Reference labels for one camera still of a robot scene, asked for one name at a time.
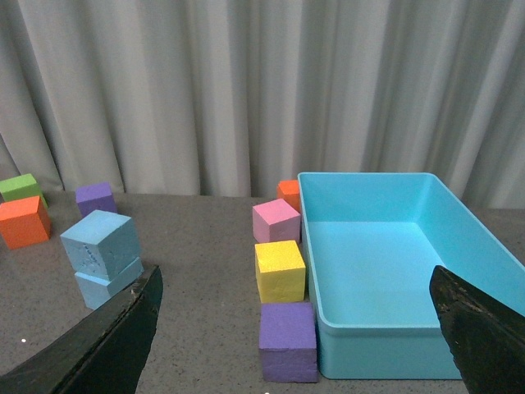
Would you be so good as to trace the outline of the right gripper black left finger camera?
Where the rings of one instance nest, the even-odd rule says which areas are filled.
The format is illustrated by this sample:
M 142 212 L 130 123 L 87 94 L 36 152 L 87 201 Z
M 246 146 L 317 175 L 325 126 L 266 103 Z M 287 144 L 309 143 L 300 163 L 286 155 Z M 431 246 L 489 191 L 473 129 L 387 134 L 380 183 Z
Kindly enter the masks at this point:
M 151 351 L 163 281 L 149 265 L 127 288 L 1 377 L 3 393 L 133 393 Z

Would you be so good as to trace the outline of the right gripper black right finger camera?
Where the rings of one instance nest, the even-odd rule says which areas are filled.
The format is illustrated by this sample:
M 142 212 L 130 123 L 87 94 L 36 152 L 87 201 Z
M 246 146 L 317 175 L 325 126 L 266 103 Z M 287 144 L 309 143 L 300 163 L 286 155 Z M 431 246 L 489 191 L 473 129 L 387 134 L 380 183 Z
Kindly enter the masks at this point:
M 429 290 L 468 392 L 523 393 L 524 317 L 440 265 Z

